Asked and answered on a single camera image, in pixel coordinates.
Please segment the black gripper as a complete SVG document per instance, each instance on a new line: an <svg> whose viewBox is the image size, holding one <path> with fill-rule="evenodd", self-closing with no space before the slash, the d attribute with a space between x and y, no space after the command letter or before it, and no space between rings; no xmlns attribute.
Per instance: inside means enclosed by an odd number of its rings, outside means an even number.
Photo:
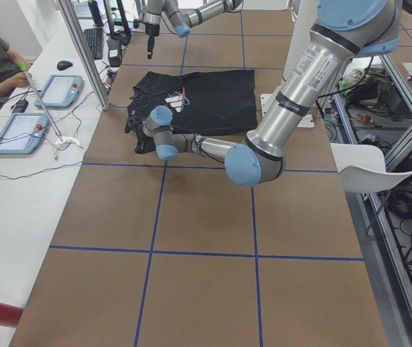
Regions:
<svg viewBox="0 0 412 347"><path fill-rule="evenodd" d="M155 38L159 36L160 33L160 25L158 24L146 24L146 34L148 35L147 40L147 58L153 58L153 50L155 47Z"/></svg>
<svg viewBox="0 0 412 347"><path fill-rule="evenodd" d="M136 154L146 154L152 152L152 138L151 137L138 137L137 144L134 149Z"/></svg>

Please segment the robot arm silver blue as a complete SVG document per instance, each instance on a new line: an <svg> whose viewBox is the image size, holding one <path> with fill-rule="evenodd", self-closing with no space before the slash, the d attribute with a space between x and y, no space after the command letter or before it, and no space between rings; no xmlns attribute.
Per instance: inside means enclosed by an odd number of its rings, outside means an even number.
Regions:
<svg viewBox="0 0 412 347"><path fill-rule="evenodd" d="M147 39L147 58L153 57L155 38L160 34L160 22L165 14L171 23L173 31L180 38L185 38L193 27L212 19L220 14L232 12L242 4L239 0L211 1L199 8L182 12L177 1L148 1L142 13L142 23L145 25Z"/></svg>
<svg viewBox="0 0 412 347"><path fill-rule="evenodd" d="M342 65L354 57L389 53L398 45L401 1L318 1L306 26L309 40L293 70L275 89L256 129L234 143L198 134L176 134L173 114L157 106L142 121L142 139L151 139L161 160L179 153L222 159L228 178L253 187L278 178L286 167L283 145Z"/></svg>

